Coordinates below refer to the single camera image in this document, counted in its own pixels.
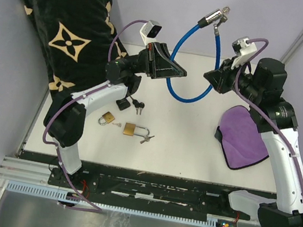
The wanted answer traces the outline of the blue cable lock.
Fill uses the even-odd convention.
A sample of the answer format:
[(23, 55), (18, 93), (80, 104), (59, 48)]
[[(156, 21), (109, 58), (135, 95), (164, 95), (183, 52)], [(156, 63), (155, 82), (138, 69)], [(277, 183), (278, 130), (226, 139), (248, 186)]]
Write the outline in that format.
[[(176, 46), (173, 49), (173, 52), (171, 53), (171, 60), (173, 61), (174, 58), (176, 57), (179, 49), (182, 47), (182, 45), (185, 43), (185, 41), (188, 40), (189, 37), (191, 37), (195, 32), (197, 32), (199, 29), (203, 29), (206, 26), (209, 26), (210, 24), (214, 24), (213, 30), (214, 30), (214, 36), (215, 36), (215, 48), (216, 48), (216, 57), (215, 57), (215, 69), (219, 69), (220, 67), (220, 58), (221, 58), (221, 40), (220, 40), (220, 33), (218, 27), (218, 21), (221, 16), (221, 9), (216, 9), (210, 14), (207, 14), (205, 17), (201, 18), (198, 23), (189, 31), (186, 32), (184, 36), (178, 41)], [(212, 90), (212, 86), (209, 85), (206, 90), (204, 90), (203, 93), (200, 95), (193, 97), (193, 98), (182, 98), (178, 94), (175, 93), (172, 84), (171, 84), (171, 79), (168, 78), (166, 79), (166, 84), (168, 91), (170, 92), (171, 96), (176, 99), (179, 102), (182, 103), (194, 103), (197, 102), (203, 98), (205, 98), (209, 92)]]

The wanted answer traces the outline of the silver cable lock keys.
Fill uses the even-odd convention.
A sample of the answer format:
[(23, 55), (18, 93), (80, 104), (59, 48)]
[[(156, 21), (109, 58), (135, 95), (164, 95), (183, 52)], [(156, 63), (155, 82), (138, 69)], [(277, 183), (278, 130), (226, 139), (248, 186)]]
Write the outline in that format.
[(231, 11), (231, 9), (229, 6), (225, 6), (224, 8), (222, 8), (221, 16), (218, 21), (218, 25), (220, 25), (221, 23), (227, 22), (230, 11)]

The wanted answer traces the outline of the long-shackle brass padlock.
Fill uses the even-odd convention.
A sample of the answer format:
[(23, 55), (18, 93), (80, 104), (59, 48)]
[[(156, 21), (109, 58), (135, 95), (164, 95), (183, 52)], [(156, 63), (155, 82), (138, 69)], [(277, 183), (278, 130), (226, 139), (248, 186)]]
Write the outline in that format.
[(125, 136), (138, 136), (142, 138), (148, 138), (150, 136), (150, 130), (148, 128), (133, 124), (126, 123), (123, 129), (123, 134)]

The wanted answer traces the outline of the small silver key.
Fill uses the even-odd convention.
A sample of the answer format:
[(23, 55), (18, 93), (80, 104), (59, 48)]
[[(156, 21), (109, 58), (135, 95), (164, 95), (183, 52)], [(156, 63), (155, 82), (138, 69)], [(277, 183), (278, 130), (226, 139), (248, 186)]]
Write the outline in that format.
[(118, 126), (118, 127), (121, 127), (122, 126), (122, 124), (121, 123), (112, 123), (113, 125), (116, 125), (116, 126)]

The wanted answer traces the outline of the small brass padlock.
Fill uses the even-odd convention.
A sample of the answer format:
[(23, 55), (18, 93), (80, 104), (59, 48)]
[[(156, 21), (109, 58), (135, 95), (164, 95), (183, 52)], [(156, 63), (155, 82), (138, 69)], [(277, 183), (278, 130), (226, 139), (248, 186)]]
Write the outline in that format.
[(98, 119), (98, 124), (99, 125), (107, 125), (115, 120), (114, 115), (110, 112), (106, 112), (103, 114), (99, 119)]

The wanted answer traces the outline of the long padlock keys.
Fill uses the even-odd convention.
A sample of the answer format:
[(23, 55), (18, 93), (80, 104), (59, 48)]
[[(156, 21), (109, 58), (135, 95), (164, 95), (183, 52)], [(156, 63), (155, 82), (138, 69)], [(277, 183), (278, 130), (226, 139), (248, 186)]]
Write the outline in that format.
[(154, 136), (145, 136), (143, 140), (140, 142), (140, 144), (143, 144), (145, 142), (149, 142)]

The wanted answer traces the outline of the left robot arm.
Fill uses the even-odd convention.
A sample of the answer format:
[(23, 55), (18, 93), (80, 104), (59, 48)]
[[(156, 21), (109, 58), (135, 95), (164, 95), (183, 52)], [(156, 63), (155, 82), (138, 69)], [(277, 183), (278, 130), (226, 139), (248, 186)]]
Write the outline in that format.
[(166, 43), (151, 42), (138, 54), (107, 63), (106, 82), (81, 92), (61, 91), (54, 98), (43, 124), (45, 134), (53, 138), (60, 165), (65, 170), (62, 180), (70, 188), (82, 181), (82, 163), (78, 143), (85, 119), (103, 106), (133, 95), (141, 83), (141, 73), (151, 79), (185, 77), (186, 70), (170, 58)]

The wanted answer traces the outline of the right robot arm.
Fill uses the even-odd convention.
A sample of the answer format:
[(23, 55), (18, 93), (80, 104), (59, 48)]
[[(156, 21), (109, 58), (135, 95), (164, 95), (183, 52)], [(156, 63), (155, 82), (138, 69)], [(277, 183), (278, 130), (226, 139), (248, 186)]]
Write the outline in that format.
[(303, 227), (303, 164), (298, 143), (298, 123), (293, 106), (282, 98), (287, 79), (281, 61), (262, 58), (252, 74), (226, 59), (220, 68), (204, 73), (204, 78), (221, 94), (235, 91), (248, 103), (271, 161), (276, 199), (266, 199), (248, 191), (232, 191), (220, 197), (217, 209), (223, 215), (241, 211), (261, 227)]

